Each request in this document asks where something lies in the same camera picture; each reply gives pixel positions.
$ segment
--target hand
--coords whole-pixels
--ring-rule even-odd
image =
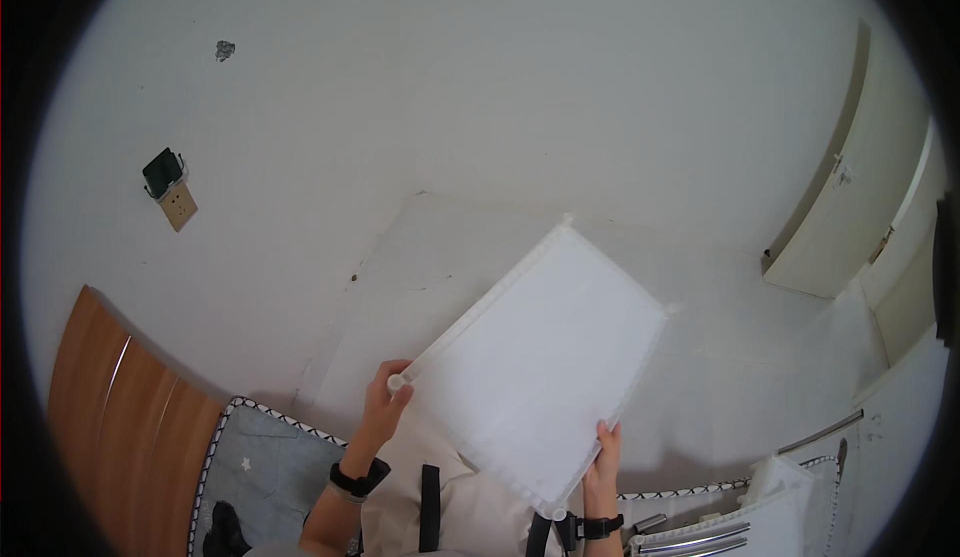
[[[600,452],[583,476],[583,514],[588,518],[614,518],[617,510],[617,473],[620,468],[620,424],[607,430],[597,423]]]
[[[353,440],[346,446],[346,453],[340,462],[343,475],[351,478],[367,475],[370,463],[380,447],[394,436],[397,422],[401,419],[400,414],[414,395],[414,388],[403,386],[391,397],[387,390],[387,378],[407,369],[411,363],[413,362],[409,359],[384,361],[376,371],[373,381],[366,385],[363,419],[353,435]]]

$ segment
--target electrical outlet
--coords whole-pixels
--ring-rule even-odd
[[[174,227],[174,231],[180,231],[190,221],[193,214],[197,212],[197,203],[193,202],[190,190],[186,187],[186,182],[180,180],[160,201],[160,208],[163,209],[163,213],[170,220],[170,225]]]

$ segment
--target orange wooden panel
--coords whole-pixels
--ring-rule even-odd
[[[128,335],[83,287],[56,354],[47,422],[80,498],[91,506],[97,437]]]
[[[132,554],[180,557],[186,551],[197,480],[220,405],[182,379],[174,385],[153,445],[140,503],[140,545]]]
[[[130,340],[106,399],[97,444],[93,511],[117,553],[137,551],[147,472],[177,377]]]

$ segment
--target door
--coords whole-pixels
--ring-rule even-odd
[[[856,115],[833,172],[764,281],[834,298],[893,222],[917,169],[930,108],[913,67],[874,34]]]

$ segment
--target metal rod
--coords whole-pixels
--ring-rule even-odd
[[[661,540],[660,542],[641,542],[640,551],[641,554],[647,553],[658,553],[660,551],[672,550],[675,548],[687,548],[695,544],[703,544],[705,542],[713,542],[714,540],[729,538],[730,536],[736,536],[737,534],[742,534],[750,529],[750,522],[744,521],[742,523],[736,523],[734,525],[729,525],[725,528],[717,528],[715,530],[710,530],[707,532],[706,536],[701,537],[685,537],[681,539],[669,539]]]
[[[658,514],[656,514],[656,515],[650,515],[650,516],[647,517],[646,519],[641,519],[640,521],[638,521],[637,523],[635,523],[635,524],[632,526],[632,527],[633,527],[633,533],[634,533],[634,534],[640,534],[640,533],[643,532],[644,530],[646,530],[646,529],[648,529],[648,528],[652,528],[652,527],[654,527],[655,525],[660,525],[661,523],[664,523],[665,521],[666,521],[666,514],[664,514],[664,513],[658,513]]]
[[[697,548],[692,549],[690,552],[675,552],[670,553],[669,555],[664,555],[663,557],[708,557],[708,555],[719,555],[720,553],[726,553],[726,551],[734,550],[735,548],[739,548],[746,543],[747,539],[741,536],[739,538],[724,540],[718,544],[698,546]]]
[[[824,429],[820,430],[819,432],[816,432],[816,433],[814,433],[814,434],[811,434],[811,435],[807,436],[806,438],[804,438],[804,439],[802,439],[802,440],[798,440],[796,443],[787,444],[784,448],[779,449],[779,450],[776,452],[776,454],[777,454],[777,455],[783,455],[784,453],[790,452],[791,450],[797,450],[798,448],[801,448],[801,447],[803,447],[803,446],[806,446],[806,445],[808,445],[808,444],[810,444],[810,443],[815,443],[815,442],[817,442],[818,440],[820,440],[821,438],[825,438],[825,437],[829,436],[830,434],[834,434],[834,433],[836,433],[836,432],[839,432],[840,430],[844,429],[845,427],[847,427],[847,426],[849,426],[849,425],[853,425],[853,424],[857,423],[860,419],[863,419],[863,409],[857,409],[856,413],[853,413],[853,414],[851,414],[851,415],[848,415],[848,416],[846,416],[846,418],[840,419],[839,421],[837,421],[836,423],[834,423],[834,425],[831,425],[831,426],[829,426],[829,427],[825,427]]]

